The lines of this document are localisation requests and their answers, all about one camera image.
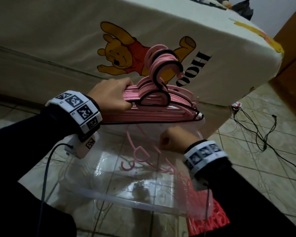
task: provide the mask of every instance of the white wall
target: white wall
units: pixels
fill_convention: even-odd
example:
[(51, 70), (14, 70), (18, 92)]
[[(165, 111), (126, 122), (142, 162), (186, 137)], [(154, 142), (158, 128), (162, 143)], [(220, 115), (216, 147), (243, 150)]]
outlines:
[[(229, 0), (232, 4), (244, 0)], [(296, 11), (296, 0), (250, 0), (251, 21), (274, 37)]]

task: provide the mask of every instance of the black sleeve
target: black sleeve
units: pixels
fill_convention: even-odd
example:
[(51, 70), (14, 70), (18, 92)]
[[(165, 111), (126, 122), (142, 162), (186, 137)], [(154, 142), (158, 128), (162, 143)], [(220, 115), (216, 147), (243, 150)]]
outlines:
[(296, 226), (235, 171), (227, 157), (208, 163), (195, 177), (208, 181), (231, 223), (206, 236), (296, 236)]
[(0, 129), (0, 166), (10, 181), (18, 181), (58, 141), (76, 133), (75, 128), (64, 110), (50, 105), (39, 115)]

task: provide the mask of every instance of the plastic container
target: plastic container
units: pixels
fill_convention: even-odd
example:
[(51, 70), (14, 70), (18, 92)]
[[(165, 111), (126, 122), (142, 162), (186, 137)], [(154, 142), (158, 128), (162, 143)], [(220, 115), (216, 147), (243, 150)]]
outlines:
[[(167, 127), (163, 124), (140, 126), (154, 141), (154, 137), (159, 137)], [(135, 147), (142, 146), (150, 155), (149, 161), (158, 167), (169, 167), (165, 161), (166, 156), (175, 166), (176, 172), (174, 175), (161, 173), (147, 163), (135, 163), (131, 171), (121, 168), (121, 162), (124, 162), (125, 168), (131, 166), (134, 152), (124, 128), (126, 125), (109, 128), (102, 126), (99, 141), (84, 159), (71, 156), (65, 162), (59, 173), (60, 185), (70, 192), (88, 198), (148, 211), (204, 219), (207, 190), (193, 189), (188, 170), (182, 162), (183, 156), (171, 152), (158, 154), (151, 143), (141, 137), (135, 125), (131, 125), (129, 129)], [(139, 159), (145, 158), (140, 151), (136, 155)], [(210, 192), (208, 216), (212, 210)]]

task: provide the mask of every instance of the bear's face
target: bear's face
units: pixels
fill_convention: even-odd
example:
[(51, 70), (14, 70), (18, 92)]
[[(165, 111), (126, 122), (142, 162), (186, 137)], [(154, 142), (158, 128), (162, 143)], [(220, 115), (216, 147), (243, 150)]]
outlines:
[(99, 49), (99, 55), (105, 55), (106, 59), (118, 69), (126, 69), (133, 65), (133, 56), (127, 47), (110, 35), (103, 35), (104, 39), (108, 42), (105, 49)]

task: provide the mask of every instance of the person's right hand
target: person's right hand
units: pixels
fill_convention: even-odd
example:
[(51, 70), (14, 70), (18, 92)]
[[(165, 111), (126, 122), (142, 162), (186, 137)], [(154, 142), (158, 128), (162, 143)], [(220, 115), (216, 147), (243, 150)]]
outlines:
[(160, 147), (162, 150), (184, 154), (191, 144), (200, 140), (200, 138), (180, 126), (169, 127), (160, 135)]

